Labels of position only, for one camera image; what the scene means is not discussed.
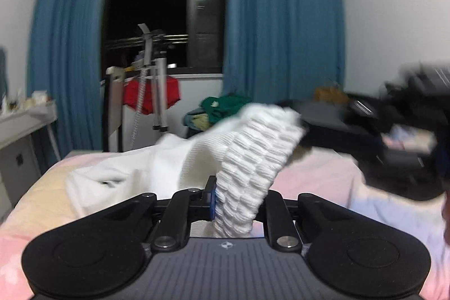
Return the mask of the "white track pants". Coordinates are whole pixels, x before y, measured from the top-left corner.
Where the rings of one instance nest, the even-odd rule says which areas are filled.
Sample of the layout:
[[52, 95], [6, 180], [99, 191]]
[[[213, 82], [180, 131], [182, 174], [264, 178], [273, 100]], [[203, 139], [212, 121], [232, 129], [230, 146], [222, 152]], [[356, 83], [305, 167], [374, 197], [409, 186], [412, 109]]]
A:
[[198, 233], [247, 238], [269, 188], [305, 131], [288, 107], [249, 103], [190, 139], [166, 133], [155, 145], [117, 153], [71, 172], [66, 191], [80, 217], [140, 193], [169, 199], [217, 179], [213, 222]]

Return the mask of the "brown paper bag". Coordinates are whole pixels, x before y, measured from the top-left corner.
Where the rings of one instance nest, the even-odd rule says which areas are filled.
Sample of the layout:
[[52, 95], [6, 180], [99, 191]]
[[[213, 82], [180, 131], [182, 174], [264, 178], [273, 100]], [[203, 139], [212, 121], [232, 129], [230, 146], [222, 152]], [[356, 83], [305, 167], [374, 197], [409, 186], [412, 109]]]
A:
[[339, 87], [317, 87], [314, 91], [314, 100], [324, 103], [345, 105], [348, 103], [348, 95]]

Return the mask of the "green hoodie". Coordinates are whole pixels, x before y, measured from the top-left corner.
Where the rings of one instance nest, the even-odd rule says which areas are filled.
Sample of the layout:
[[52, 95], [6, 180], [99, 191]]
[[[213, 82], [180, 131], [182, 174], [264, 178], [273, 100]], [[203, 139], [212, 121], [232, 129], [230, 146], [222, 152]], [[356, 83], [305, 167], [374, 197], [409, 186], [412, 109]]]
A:
[[200, 103], [200, 108], [208, 115], [209, 124], [213, 126], [222, 119], [235, 115], [251, 101], [251, 98], [239, 94], [227, 94], [218, 98], [205, 98]]

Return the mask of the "red garment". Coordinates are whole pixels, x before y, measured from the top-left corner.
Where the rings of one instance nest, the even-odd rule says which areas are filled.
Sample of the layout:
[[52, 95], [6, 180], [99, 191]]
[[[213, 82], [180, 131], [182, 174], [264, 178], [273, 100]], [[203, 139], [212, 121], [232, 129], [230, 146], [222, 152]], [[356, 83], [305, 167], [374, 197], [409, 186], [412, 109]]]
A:
[[[123, 104], [133, 110], [136, 110], [139, 86], [140, 83], [137, 78], [132, 78], [124, 85]], [[179, 92], [179, 82], [176, 78], [168, 77], [166, 79], [167, 107], [170, 108], [171, 106], [176, 104], [179, 100], [181, 100]], [[150, 113], [153, 113], [152, 86], [150, 80], [147, 80], [147, 84], [145, 87], [141, 113], [144, 115], [149, 115]]]

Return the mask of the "garment steamer stand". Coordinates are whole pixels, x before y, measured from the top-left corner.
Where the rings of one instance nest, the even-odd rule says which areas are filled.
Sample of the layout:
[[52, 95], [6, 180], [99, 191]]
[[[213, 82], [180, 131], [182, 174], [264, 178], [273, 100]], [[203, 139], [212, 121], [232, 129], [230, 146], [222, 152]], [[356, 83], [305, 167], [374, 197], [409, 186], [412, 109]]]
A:
[[134, 149], [136, 141], [140, 116], [143, 112], [143, 102], [147, 86], [147, 72], [150, 72], [151, 95], [152, 95], [152, 113], [155, 115], [152, 128], [162, 136], [168, 132], [167, 111], [167, 74], [166, 58], [156, 58], [153, 55], [153, 44], [163, 40], [164, 35], [157, 30], [150, 31], [147, 25], [138, 24], [143, 32], [145, 43], [142, 65], [138, 68], [138, 93], [136, 100], [136, 109], [132, 134], [130, 138], [130, 149]]

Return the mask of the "grey ironing board panel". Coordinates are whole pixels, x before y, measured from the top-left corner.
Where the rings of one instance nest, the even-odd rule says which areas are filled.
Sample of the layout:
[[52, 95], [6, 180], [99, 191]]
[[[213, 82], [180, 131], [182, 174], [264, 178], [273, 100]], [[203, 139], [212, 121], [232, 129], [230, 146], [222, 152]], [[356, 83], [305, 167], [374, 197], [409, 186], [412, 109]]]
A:
[[123, 152], [124, 84], [124, 69], [112, 66], [106, 70], [102, 112], [103, 152], [110, 152], [109, 138], [113, 134], [116, 134], [117, 138], [117, 151]]

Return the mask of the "right blue curtain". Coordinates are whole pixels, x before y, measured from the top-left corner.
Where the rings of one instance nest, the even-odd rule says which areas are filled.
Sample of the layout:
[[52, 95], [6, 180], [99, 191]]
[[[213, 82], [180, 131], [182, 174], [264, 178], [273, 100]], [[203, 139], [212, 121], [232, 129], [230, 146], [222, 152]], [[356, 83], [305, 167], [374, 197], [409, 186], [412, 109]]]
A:
[[226, 0], [224, 51], [224, 94], [311, 98], [343, 83], [343, 0]]

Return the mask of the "blue curtain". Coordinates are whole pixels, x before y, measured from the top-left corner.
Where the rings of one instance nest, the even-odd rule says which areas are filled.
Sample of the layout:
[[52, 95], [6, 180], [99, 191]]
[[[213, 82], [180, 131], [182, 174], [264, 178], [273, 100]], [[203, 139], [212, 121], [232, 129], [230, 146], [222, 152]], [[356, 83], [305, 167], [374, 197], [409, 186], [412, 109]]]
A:
[[28, 51], [28, 91], [57, 103], [61, 155], [102, 146], [100, 85], [104, 0], [36, 0]]
[[311, 98], [343, 83], [343, 0], [226, 0], [224, 51], [224, 94]]

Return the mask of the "white dressing table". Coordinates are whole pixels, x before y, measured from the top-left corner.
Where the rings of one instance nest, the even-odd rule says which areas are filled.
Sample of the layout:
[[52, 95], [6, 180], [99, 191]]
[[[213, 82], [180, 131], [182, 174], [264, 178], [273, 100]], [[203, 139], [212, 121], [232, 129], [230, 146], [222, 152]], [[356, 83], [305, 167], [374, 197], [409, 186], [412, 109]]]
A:
[[6, 217], [41, 177], [33, 149], [34, 132], [45, 129], [53, 153], [61, 159], [52, 130], [56, 121], [57, 104], [53, 100], [1, 116], [1, 217]]

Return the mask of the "left blue curtain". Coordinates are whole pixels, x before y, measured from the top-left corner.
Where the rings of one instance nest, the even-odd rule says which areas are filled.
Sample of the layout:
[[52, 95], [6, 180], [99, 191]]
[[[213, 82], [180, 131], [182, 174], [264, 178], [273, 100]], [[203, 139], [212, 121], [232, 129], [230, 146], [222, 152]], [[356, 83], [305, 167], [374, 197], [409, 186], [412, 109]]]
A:
[[36, 0], [28, 51], [28, 91], [57, 103], [61, 155], [102, 146], [100, 85], [104, 0]]

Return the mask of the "dark window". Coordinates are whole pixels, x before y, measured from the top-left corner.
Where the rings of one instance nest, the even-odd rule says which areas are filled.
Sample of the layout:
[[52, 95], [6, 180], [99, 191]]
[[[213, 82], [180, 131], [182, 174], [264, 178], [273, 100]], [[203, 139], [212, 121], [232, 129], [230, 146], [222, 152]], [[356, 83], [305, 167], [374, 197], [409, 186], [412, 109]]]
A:
[[175, 74], [223, 69], [226, 0], [105, 0], [101, 71], [128, 67], [144, 50], [144, 24], [157, 37], [154, 53]]

